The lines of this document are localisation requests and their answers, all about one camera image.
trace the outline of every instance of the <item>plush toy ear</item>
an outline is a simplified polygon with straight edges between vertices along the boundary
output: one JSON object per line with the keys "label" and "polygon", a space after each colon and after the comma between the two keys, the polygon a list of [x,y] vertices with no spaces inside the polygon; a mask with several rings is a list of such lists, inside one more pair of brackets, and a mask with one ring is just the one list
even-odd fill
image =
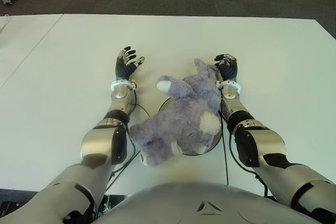
{"label": "plush toy ear", "polygon": [[195,59],[194,60],[195,65],[197,66],[197,72],[198,74],[200,74],[203,77],[209,77],[209,72],[206,69],[206,64],[204,63],[204,61],[200,60],[200,59]]}
{"label": "plush toy ear", "polygon": [[206,69],[209,73],[209,78],[212,79],[213,81],[217,81],[217,72],[218,69],[215,65],[207,65]]}
{"label": "plush toy ear", "polygon": [[187,98],[195,94],[194,90],[188,83],[170,76],[161,76],[158,79],[156,88],[175,99]]}

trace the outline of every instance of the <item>stuffed animal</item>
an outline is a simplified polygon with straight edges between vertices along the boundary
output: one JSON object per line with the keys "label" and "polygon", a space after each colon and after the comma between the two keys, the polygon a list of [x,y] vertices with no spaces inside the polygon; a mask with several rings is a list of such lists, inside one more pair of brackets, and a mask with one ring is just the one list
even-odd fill
{"label": "stuffed animal", "polygon": [[218,110],[221,95],[216,86],[217,68],[195,59],[198,74],[177,80],[161,76],[156,88],[173,101],[164,111],[130,128],[141,150],[141,161],[156,166],[190,151],[205,153],[220,131]]}

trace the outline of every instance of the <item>robotic hand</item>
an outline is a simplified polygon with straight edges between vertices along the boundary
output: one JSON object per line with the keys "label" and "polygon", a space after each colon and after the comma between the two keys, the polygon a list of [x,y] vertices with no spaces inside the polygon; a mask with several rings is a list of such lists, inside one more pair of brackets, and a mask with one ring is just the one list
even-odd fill
{"label": "robotic hand", "polygon": [[135,107],[130,75],[144,62],[135,50],[124,48],[115,66],[111,107],[84,137],[81,163],[69,166],[28,204],[0,219],[0,223],[91,223],[105,194],[113,169],[127,156],[127,124]]}
{"label": "robotic hand", "polygon": [[336,185],[308,166],[286,158],[283,139],[255,120],[239,100],[237,61],[228,54],[215,58],[224,82],[223,117],[237,144],[240,161],[252,167],[278,202],[322,223],[336,223]]}

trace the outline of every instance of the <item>plush toy leg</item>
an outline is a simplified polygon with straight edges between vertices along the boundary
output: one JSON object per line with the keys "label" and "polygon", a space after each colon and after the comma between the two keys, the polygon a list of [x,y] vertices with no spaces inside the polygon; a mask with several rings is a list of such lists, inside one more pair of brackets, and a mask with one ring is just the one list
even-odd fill
{"label": "plush toy leg", "polygon": [[171,143],[171,147],[172,147],[172,152],[174,156],[180,156],[183,154],[182,149],[179,147],[176,141]]}
{"label": "plush toy leg", "polygon": [[175,99],[186,98],[194,94],[192,87],[188,83],[170,76],[161,76],[158,79],[156,88]]}
{"label": "plush toy leg", "polygon": [[173,157],[172,148],[158,138],[141,146],[140,161],[146,166],[156,166]]}
{"label": "plush toy leg", "polygon": [[202,146],[196,148],[194,151],[195,151],[196,153],[198,153],[198,154],[203,154],[203,153],[205,153],[205,151],[206,151],[206,146],[205,146],[205,145],[202,145]]}

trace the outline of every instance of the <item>wire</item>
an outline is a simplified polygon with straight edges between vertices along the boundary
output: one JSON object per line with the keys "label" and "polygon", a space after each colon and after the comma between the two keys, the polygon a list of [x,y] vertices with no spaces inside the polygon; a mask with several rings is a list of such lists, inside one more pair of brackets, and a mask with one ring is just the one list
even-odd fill
{"label": "wire", "polygon": [[251,173],[253,175],[256,176],[256,179],[259,180],[260,183],[262,183],[262,185],[264,186],[264,197],[265,198],[268,198],[268,188],[267,188],[267,185],[266,183],[262,180],[262,178],[260,178],[260,176],[256,173],[256,172],[253,172],[252,170],[248,170],[246,169],[245,167],[243,167],[239,162],[238,160],[236,159],[235,155],[233,154],[233,151],[232,151],[232,134],[230,133],[230,137],[229,137],[229,148],[230,148],[230,153],[231,153],[231,156],[232,158],[234,159],[234,161],[236,162],[236,164],[241,168],[243,169],[244,171],[248,172],[248,173]]}
{"label": "wire", "polygon": [[[148,111],[147,111],[143,106],[141,106],[140,104],[137,104],[137,95],[136,95],[136,92],[135,92],[135,91],[134,91],[134,96],[135,96],[135,106],[134,106],[133,110],[135,109],[136,106],[139,106],[140,108],[143,109],[144,112],[146,112],[146,114],[148,115],[148,117],[150,117]],[[135,153],[135,150],[136,150],[136,148],[135,148],[135,144],[134,144],[134,142],[132,141],[132,138],[131,138],[131,136],[130,136],[130,131],[129,131],[128,126],[126,126],[126,131],[127,131],[127,135],[128,135],[128,137],[129,137],[129,139],[130,139],[130,141],[131,141],[131,144],[132,144],[132,146],[133,146],[133,154],[132,154],[132,157],[131,157],[131,158],[130,158],[130,159],[129,159],[123,166],[121,166],[121,167],[120,167],[119,169],[117,169],[117,170],[114,170],[114,171],[111,173],[109,183],[111,182],[111,178],[114,177],[115,174],[119,172],[119,174],[116,176],[116,178],[115,178],[115,179],[114,179],[114,180],[107,186],[106,191],[107,191],[108,189],[110,189],[110,187],[111,187],[111,186],[113,185],[113,183],[118,179],[118,177],[122,174],[122,172],[129,166],[129,164],[130,164],[130,163],[135,159],[135,157],[138,156],[138,154],[140,153],[140,151],[138,151],[137,153]]]}
{"label": "wire", "polygon": [[224,141],[224,134],[223,134],[223,114],[222,114],[222,110],[223,110],[223,107],[222,107],[222,102],[223,102],[223,99],[220,100],[220,107],[221,107],[221,110],[218,111],[220,116],[221,116],[221,131],[222,131],[222,140],[223,140],[223,147],[224,147],[224,159],[225,159],[225,173],[226,173],[226,184],[229,185],[229,174],[228,174],[228,168],[227,168],[227,158],[226,158],[226,147],[225,147],[225,141]]}
{"label": "wire", "polygon": [[150,118],[151,116],[149,115],[148,111],[143,107],[141,106],[140,104],[136,104],[137,106],[139,106],[140,108],[143,109],[144,112],[146,112],[147,116]]}
{"label": "wire", "polygon": [[136,156],[138,156],[138,154],[140,153],[140,151],[138,151],[134,157],[132,157],[129,160],[129,163],[126,165],[125,167],[121,170],[121,172],[116,176],[116,178],[112,181],[112,183],[110,185],[107,186],[106,191],[108,191],[110,189],[110,187],[114,184],[114,182],[118,179],[118,177],[122,174],[122,172],[127,168],[127,166],[136,158]]}
{"label": "wire", "polygon": [[9,17],[9,15],[6,14],[5,17],[7,17],[7,18],[6,18],[5,22],[4,22],[4,25],[3,25],[2,28],[0,29],[0,33],[5,29],[5,27],[6,27],[6,26],[8,25],[8,23],[10,22],[10,17]]}

